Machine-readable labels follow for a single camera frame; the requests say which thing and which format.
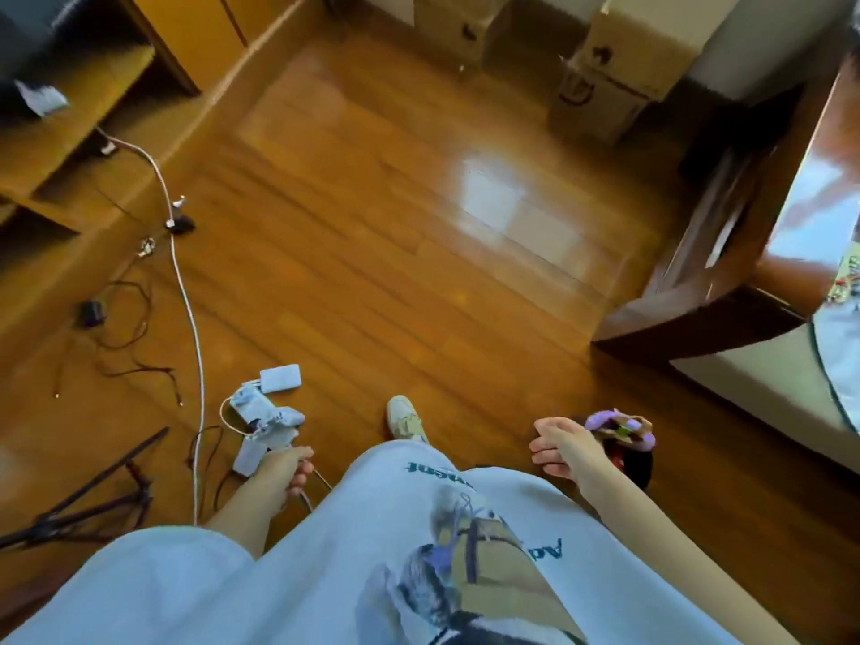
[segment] graphic print on shirt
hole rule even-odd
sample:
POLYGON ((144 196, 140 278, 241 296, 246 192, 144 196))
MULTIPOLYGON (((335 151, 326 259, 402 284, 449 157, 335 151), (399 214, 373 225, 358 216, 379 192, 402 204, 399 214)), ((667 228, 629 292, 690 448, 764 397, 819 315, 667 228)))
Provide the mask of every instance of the graphic print on shirt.
POLYGON ((433 541, 399 575, 382 563, 368 577, 355 609, 360 645, 586 645, 535 566, 561 558, 561 539, 526 550, 486 498, 450 477, 428 520, 433 541))

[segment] hardwood floorboard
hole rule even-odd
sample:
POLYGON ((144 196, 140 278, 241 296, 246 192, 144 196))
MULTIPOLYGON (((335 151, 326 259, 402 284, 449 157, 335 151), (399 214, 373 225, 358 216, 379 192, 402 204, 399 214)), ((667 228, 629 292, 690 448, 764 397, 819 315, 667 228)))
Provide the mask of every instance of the hardwood floorboard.
MULTIPOLYGON (((461 469, 538 473, 527 444, 544 415, 642 413, 659 448, 652 497, 778 618, 822 645, 860 641, 856 476, 664 372, 592 352, 603 313, 637 296, 689 211, 679 131, 638 127, 616 150, 545 127, 554 57, 502 45, 464 74, 367 9, 313 39, 188 190, 194 234, 177 241, 206 367, 207 423, 260 369, 299 363, 273 397, 307 415, 301 440, 336 482, 385 439, 385 401, 412 398, 461 469)), ((129 273, 151 286, 148 364, 68 329, 0 388, 0 531, 27 524, 164 425, 145 458, 152 524, 191 518, 188 446, 199 405, 191 333, 164 244, 129 273), (54 400, 58 363, 62 394, 54 400)), ((142 306, 117 292, 105 329, 129 336, 142 306)), ((206 433, 205 460, 216 431, 206 433)), ((227 433, 214 487, 239 443, 227 433)), ((566 492, 575 490, 560 485, 566 492)), ((128 489, 118 478, 97 499, 128 489)), ((235 489, 229 482, 224 497, 235 489)), ((309 488, 324 498, 321 485, 309 488)), ((272 542, 302 512, 274 521, 272 542)), ((76 546, 4 553, 0 590, 76 546)))

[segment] wooden cabinet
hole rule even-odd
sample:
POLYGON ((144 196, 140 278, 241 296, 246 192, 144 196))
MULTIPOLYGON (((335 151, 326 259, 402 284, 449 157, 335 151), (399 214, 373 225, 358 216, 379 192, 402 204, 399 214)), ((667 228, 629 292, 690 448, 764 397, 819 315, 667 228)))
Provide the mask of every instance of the wooden cabinet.
POLYGON ((246 43, 252 43, 295 0, 224 0, 246 43))
POLYGON ((160 55, 199 90, 217 84, 244 51, 221 0, 125 0, 160 55))

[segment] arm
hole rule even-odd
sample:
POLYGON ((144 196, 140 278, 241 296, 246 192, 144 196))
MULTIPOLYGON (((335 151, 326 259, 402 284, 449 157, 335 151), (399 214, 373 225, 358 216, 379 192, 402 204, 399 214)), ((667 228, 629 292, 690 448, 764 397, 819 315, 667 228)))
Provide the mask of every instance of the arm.
POLYGON ((535 423, 532 461, 576 482, 604 525, 631 552, 745 645, 798 645, 743 588, 711 561, 570 419, 535 423))
POLYGON ((224 534, 259 559, 266 547, 269 523, 283 508, 287 495, 298 495, 313 473, 313 464, 308 461, 313 454, 310 448, 270 452, 206 529, 224 534))

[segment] person's right hand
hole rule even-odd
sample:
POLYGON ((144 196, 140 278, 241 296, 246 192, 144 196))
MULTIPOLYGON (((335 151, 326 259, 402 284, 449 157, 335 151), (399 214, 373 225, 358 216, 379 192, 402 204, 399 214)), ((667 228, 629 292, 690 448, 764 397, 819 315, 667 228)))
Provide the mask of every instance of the person's right hand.
POLYGON ((535 429, 540 436, 529 444, 532 462, 543 466, 547 475, 575 482, 586 499, 595 484, 618 474, 603 446, 576 421, 540 419, 535 421, 535 429))

